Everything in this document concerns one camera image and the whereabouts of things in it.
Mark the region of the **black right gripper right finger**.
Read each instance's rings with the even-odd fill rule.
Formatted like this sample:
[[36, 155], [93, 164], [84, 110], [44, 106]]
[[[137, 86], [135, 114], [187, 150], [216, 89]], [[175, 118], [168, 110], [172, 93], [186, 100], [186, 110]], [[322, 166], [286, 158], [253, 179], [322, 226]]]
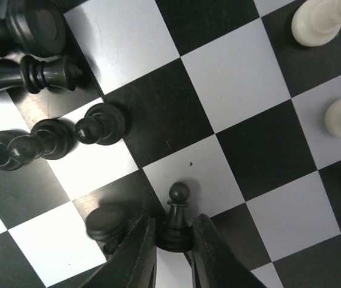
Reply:
[[211, 219], [201, 214], [193, 222], [193, 287], [264, 287], [234, 255]]

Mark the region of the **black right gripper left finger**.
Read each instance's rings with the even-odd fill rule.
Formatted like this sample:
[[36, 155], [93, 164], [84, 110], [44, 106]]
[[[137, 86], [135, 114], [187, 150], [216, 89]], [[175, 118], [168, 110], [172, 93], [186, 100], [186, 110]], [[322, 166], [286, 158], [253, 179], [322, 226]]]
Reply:
[[155, 287], [155, 219], [142, 215], [116, 252], [83, 287]]

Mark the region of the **black and white chessboard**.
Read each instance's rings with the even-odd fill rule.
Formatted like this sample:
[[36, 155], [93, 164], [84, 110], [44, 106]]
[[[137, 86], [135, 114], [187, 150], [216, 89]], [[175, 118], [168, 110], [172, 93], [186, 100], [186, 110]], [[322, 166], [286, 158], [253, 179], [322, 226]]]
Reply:
[[167, 214], [190, 187], [188, 222], [211, 217], [267, 287], [341, 287], [341, 30], [298, 44], [301, 1], [58, 1], [75, 91], [0, 92], [0, 131], [74, 124], [108, 101], [129, 129], [111, 146], [0, 170], [0, 287], [80, 287], [102, 267], [85, 218], [102, 203]]

